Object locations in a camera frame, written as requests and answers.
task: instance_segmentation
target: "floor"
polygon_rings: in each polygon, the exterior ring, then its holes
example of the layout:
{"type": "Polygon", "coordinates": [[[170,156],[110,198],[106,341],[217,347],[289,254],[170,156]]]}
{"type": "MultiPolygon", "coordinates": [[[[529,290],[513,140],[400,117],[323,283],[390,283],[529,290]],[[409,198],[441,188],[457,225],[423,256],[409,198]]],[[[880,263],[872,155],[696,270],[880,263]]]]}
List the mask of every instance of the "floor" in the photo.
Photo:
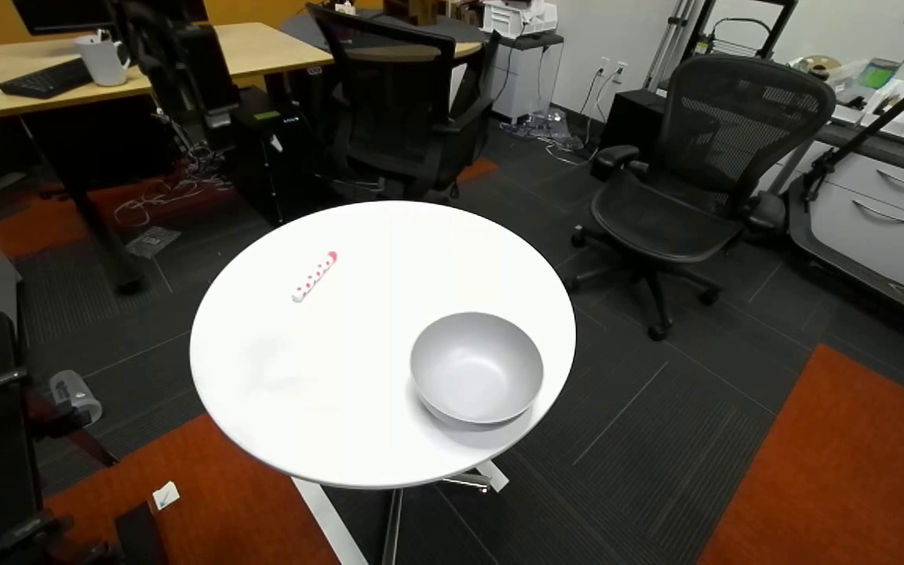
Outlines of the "floor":
{"type": "MultiPolygon", "coordinates": [[[[497,173],[466,201],[522,232],[563,273],[597,263],[567,232],[599,188],[535,137],[489,132],[497,173]]],[[[32,370],[78,370],[106,413],[92,428],[117,456],[201,413],[190,370],[191,314],[225,262],[268,225],[244,203],[170,225],[142,262],[149,293],[110,293],[93,247],[18,262],[32,370]]],[[[498,468],[513,487],[409,494],[402,561],[693,561],[816,341],[904,383],[904,316],[771,241],[740,241],[706,267],[712,309],[671,286],[674,333],[650,341],[639,286],[602,278],[574,295],[577,360],[554,413],[498,468]]],[[[47,494],[93,471],[42,444],[47,494]]],[[[383,494],[327,489],[368,558],[380,556],[383,494]]]]}

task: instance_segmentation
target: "wall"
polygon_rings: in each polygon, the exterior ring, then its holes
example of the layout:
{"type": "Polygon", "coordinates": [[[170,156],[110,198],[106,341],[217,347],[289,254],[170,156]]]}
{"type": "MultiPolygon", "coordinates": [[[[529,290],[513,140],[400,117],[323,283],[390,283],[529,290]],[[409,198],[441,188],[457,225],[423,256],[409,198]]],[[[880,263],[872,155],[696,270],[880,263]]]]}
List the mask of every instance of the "wall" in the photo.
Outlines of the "wall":
{"type": "MultiPolygon", "coordinates": [[[[667,18],[679,0],[557,0],[565,34],[565,56],[557,84],[557,103],[581,111],[587,84],[602,56],[624,61],[619,89],[639,89],[650,61],[667,34],[667,18]]],[[[746,13],[752,0],[718,0],[717,13],[746,13]]],[[[786,27],[777,61],[832,53],[838,61],[888,56],[904,61],[904,0],[801,0],[786,27]]],[[[587,103],[602,117],[611,94],[587,103]]]]}
{"type": "MultiPolygon", "coordinates": [[[[304,0],[205,0],[209,21],[268,21],[281,25],[295,16],[304,0]]],[[[0,0],[0,43],[24,42],[13,0],[0,0]]]]}

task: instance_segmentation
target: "desk drawer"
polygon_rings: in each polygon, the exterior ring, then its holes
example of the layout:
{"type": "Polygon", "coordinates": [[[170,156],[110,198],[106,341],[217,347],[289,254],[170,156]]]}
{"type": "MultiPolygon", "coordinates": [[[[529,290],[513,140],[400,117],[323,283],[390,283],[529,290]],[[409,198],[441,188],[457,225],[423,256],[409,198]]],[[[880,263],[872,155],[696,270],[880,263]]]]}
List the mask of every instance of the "desk drawer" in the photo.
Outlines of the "desk drawer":
{"type": "Polygon", "coordinates": [[[852,155],[846,162],[838,162],[829,181],[904,209],[900,166],[852,155]]]}
{"type": "Polygon", "coordinates": [[[814,235],[904,286],[904,209],[826,181],[810,209],[814,235]]]}

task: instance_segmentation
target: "chair seat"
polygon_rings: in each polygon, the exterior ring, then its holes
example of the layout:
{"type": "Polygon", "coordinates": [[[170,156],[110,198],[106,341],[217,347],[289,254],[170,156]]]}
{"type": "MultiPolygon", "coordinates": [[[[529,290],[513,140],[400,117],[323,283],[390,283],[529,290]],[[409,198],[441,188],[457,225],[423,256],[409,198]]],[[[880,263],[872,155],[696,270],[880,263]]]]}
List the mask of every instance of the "chair seat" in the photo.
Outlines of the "chair seat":
{"type": "Polygon", "coordinates": [[[743,228],[740,220],[692,208],[635,173],[608,181],[590,209],[623,247],[659,263],[704,263],[743,228]]]}

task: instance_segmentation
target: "chair base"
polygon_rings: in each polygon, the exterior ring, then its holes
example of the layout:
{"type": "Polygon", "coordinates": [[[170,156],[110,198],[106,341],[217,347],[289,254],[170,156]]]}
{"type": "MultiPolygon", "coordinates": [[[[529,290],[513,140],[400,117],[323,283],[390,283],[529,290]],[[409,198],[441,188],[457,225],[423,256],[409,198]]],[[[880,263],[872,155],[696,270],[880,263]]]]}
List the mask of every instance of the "chair base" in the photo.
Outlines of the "chair base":
{"type": "MultiPolygon", "coordinates": [[[[584,247],[587,241],[602,241],[602,245],[608,245],[608,247],[615,247],[615,250],[623,250],[623,254],[628,254],[635,262],[635,278],[647,283],[654,309],[655,309],[655,322],[647,325],[650,338],[655,338],[655,341],[668,338],[668,333],[674,325],[674,320],[668,314],[667,290],[664,290],[664,273],[667,275],[680,275],[680,278],[700,286],[696,299],[704,305],[712,305],[721,295],[718,283],[712,283],[712,278],[706,278],[706,275],[700,275],[693,270],[683,270],[683,267],[655,263],[655,262],[647,262],[639,254],[632,254],[628,247],[619,247],[606,232],[597,232],[597,228],[587,228],[587,225],[577,224],[574,232],[573,232],[573,245],[584,247]]],[[[597,278],[602,273],[615,273],[615,267],[592,267],[592,270],[584,270],[584,273],[567,273],[565,275],[565,290],[574,295],[581,290],[581,283],[597,278]]]]}

